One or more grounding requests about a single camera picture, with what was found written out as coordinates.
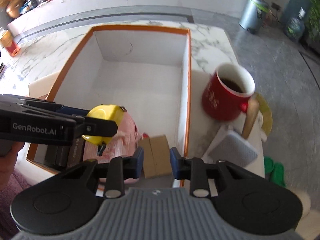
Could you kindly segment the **person left hand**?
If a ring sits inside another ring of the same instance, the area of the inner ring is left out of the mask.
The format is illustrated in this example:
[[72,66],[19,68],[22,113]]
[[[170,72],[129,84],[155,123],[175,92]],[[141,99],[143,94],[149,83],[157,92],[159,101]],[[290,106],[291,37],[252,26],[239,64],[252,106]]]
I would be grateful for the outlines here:
[[6,156],[1,157],[0,161],[0,189],[3,190],[14,171],[17,156],[20,150],[24,147],[23,142],[14,142],[10,151]]

